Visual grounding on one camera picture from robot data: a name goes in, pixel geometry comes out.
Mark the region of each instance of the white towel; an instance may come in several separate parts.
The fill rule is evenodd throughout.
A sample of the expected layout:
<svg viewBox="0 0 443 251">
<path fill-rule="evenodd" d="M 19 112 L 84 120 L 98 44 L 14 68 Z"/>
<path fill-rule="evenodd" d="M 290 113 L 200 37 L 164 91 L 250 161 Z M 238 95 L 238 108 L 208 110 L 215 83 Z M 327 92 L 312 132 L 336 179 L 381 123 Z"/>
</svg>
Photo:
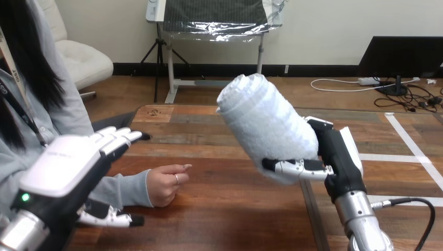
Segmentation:
<svg viewBox="0 0 443 251">
<path fill-rule="evenodd" d="M 318 158 L 314 130 L 263 75 L 238 76 L 221 91 L 217 103 L 217 112 L 265 176 L 288 185 L 297 181 L 264 169 L 264 158 Z"/>
</svg>

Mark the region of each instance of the wooden table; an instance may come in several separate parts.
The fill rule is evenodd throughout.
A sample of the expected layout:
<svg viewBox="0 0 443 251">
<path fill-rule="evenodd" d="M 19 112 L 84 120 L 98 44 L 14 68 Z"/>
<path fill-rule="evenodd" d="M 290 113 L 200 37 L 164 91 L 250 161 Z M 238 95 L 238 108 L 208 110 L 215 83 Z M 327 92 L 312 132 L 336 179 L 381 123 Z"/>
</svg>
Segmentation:
<svg viewBox="0 0 443 251">
<path fill-rule="evenodd" d="M 189 163 L 193 164 L 191 180 L 166 208 L 128 208 L 145 215 L 144 227 L 79 229 L 70 250 L 346 250 L 347 239 L 323 184 L 286 187 L 262 177 L 215 110 L 215 106 L 141 107 L 132 129 L 154 138 L 131 146 L 109 175 Z M 338 129 L 349 126 L 365 158 L 412 156 L 401 159 L 412 163 L 363 161 L 370 195 L 443 198 L 443 191 L 421 163 L 414 163 L 413 153 L 384 113 L 297 111 L 330 120 Z M 442 173 L 440 122 L 433 115 L 394 116 Z M 399 206 L 376 214 L 396 250 L 413 250 L 429 210 Z M 437 208 L 436 223 L 423 250 L 441 250 L 442 215 L 442 207 Z"/>
</svg>

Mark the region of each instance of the white chair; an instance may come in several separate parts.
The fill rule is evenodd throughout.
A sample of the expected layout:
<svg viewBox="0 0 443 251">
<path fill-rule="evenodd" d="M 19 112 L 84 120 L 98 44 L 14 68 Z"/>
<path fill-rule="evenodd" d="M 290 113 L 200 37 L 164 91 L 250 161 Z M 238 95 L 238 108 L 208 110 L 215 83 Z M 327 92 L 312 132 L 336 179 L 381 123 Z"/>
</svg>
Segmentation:
<svg viewBox="0 0 443 251">
<path fill-rule="evenodd" d="M 51 27 L 55 45 L 77 90 L 103 81 L 112 76 L 114 66 L 111 59 L 100 51 L 67 39 L 67 31 L 54 0 L 37 0 Z M 96 96 L 96 92 L 81 94 L 82 98 Z"/>
</svg>

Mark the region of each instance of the tripod stand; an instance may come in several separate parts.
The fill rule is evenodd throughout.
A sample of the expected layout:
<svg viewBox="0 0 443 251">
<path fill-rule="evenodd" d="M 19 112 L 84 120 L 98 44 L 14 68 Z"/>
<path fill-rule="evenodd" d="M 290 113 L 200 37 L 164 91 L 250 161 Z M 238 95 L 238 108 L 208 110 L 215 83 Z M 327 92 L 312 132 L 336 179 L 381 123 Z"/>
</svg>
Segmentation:
<svg viewBox="0 0 443 251">
<path fill-rule="evenodd" d="M 163 64 L 163 45 L 167 45 L 165 40 L 163 38 L 161 38 L 161 31 L 160 31 L 160 26 L 159 24 L 157 24 L 157 38 L 155 39 L 155 43 L 153 44 L 153 46 L 151 47 L 151 49 L 149 49 L 148 53 L 145 55 L 145 57 L 142 59 L 142 61 L 140 62 L 140 64 L 138 65 L 138 69 L 140 70 L 142 68 L 142 64 L 145 62 L 146 58 L 151 54 L 151 52 L 154 50 L 155 46 L 157 46 L 157 63 L 156 63 L 156 69 L 155 69 L 155 92 L 154 92 L 154 103 L 157 102 L 157 93 L 158 93 L 158 77 L 159 77 L 159 71 L 161 70 L 161 68 L 164 66 Z M 183 63 L 185 63 L 187 68 L 190 68 L 190 64 L 180 55 L 177 53 L 177 51 L 175 51 L 174 49 L 172 49 L 172 52 L 181 60 L 183 61 Z M 131 76 L 135 76 L 137 72 L 137 69 L 135 69 Z"/>
</svg>

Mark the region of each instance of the green led light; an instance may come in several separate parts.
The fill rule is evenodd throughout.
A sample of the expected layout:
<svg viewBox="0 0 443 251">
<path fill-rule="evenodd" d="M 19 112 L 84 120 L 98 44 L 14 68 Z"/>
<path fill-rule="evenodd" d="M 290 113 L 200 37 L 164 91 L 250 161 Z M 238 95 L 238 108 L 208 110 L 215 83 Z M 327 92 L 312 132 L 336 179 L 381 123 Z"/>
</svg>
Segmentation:
<svg viewBox="0 0 443 251">
<path fill-rule="evenodd" d="M 21 200 L 22 200 L 22 201 L 28 201 L 30 198 L 31 198 L 31 196 L 29 195 L 29 193 L 24 193 L 24 194 L 21 196 Z"/>
</svg>

